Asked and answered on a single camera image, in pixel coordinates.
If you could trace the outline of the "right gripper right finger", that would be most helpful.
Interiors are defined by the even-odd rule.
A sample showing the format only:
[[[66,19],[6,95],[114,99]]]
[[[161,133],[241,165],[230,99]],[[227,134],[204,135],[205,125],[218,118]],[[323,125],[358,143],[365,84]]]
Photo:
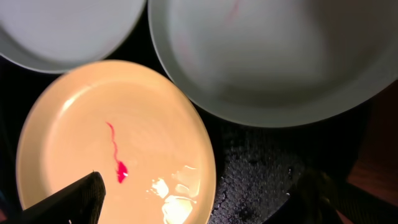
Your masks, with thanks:
[[[397,223],[397,207],[319,170],[308,169],[289,198],[264,224]]]

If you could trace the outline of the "yellow plate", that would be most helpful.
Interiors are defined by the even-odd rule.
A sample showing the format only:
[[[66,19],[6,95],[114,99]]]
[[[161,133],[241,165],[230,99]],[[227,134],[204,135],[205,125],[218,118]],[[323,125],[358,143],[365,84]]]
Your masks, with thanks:
[[[167,78],[105,60],[56,79],[19,138],[16,180],[29,208],[90,172],[106,195],[100,223],[206,223],[215,159],[197,111]]]

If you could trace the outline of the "light green plate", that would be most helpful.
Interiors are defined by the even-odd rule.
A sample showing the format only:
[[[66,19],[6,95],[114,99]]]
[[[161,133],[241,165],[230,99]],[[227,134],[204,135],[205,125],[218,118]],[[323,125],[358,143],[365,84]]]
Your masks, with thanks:
[[[148,18],[170,79],[234,123],[314,123],[397,80],[397,0],[150,0]]]

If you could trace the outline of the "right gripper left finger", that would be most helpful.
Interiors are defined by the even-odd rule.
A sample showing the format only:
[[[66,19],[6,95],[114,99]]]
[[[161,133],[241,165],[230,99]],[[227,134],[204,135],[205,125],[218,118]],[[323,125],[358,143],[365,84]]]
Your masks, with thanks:
[[[99,172],[92,172],[12,218],[22,224],[97,224],[106,189]]]

